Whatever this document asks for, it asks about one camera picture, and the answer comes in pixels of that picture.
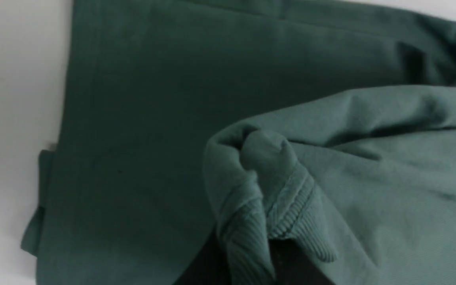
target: sage green fabric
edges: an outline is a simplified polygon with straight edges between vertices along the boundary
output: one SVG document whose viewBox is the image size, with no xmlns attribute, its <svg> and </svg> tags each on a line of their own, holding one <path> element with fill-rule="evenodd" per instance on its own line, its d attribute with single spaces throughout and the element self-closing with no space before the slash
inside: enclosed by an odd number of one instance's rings
<svg viewBox="0 0 456 285">
<path fill-rule="evenodd" d="M 336 285 L 456 284 L 456 88 L 360 89 L 243 120 L 205 152 L 232 284 L 292 239 Z"/>
<path fill-rule="evenodd" d="M 38 285 L 176 280 L 215 223 L 205 144 L 235 121 L 353 88 L 456 85 L 456 22 L 346 2 L 76 0 L 71 40 L 23 240 Z"/>
</svg>

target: white surface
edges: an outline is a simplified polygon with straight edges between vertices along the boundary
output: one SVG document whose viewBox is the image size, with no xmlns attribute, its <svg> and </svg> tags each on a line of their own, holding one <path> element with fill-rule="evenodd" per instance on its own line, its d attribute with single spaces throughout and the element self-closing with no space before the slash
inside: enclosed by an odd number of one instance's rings
<svg viewBox="0 0 456 285">
<path fill-rule="evenodd" d="M 456 20 L 456 0 L 364 0 Z M 34 284 L 19 249 L 38 202 L 38 152 L 61 119 L 71 0 L 0 0 L 0 285 Z"/>
</svg>

